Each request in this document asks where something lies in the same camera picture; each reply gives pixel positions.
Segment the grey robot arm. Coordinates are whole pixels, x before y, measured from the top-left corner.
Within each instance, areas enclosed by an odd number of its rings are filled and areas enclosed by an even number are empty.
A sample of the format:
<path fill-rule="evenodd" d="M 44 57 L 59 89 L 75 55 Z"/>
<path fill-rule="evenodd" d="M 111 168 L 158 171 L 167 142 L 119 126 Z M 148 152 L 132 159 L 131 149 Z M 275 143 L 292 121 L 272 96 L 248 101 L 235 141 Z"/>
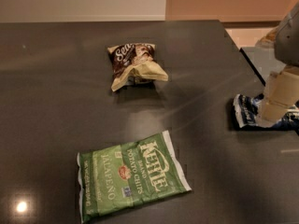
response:
<path fill-rule="evenodd" d="M 274 53 L 286 66 L 265 84 L 257 115 L 262 127 L 274 126 L 299 101 L 299 3 L 280 22 Z"/>

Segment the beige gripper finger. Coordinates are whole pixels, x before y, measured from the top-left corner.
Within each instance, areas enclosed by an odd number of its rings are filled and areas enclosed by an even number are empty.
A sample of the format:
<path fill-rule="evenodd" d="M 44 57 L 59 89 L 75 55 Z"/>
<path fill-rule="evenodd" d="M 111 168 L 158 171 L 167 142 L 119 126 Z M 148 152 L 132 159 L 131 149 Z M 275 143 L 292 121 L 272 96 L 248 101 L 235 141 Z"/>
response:
<path fill-rule="evenodd" d="M 279 73 L 271 72 L 263 93 L 271 104 L 294 105 L 299 101 L 299 67 L 285 66 Z"/>
<path fill-rule="evenodd" d="M 282 122 L 294 124 L 299 118 L 298 98 L 284 91 L 264 93 L 258 106 L 257 123 L 271 128 Z"/>

